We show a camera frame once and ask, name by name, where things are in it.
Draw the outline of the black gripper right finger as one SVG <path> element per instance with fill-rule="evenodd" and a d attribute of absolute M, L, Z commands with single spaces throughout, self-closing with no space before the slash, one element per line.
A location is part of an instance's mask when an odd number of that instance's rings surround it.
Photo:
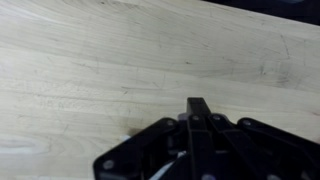
<path fill-rule="evenodd" d="M 255 180 L 320 180 L 320 145 L 252 118 L 233 124 L 222 114 L 209 122 Z"/>

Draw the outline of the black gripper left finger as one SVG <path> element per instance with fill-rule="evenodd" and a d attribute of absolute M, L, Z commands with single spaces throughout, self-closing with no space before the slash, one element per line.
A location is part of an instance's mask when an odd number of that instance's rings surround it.
<path fill-rule="evenodd" d="M 162 167 L 161 180 L 199 180 L 213 174 L 214 147 L 204 99 L 189 97 L 182 120 L 162 118 L 99 156 L 95 180 L 148 180 Z"/>

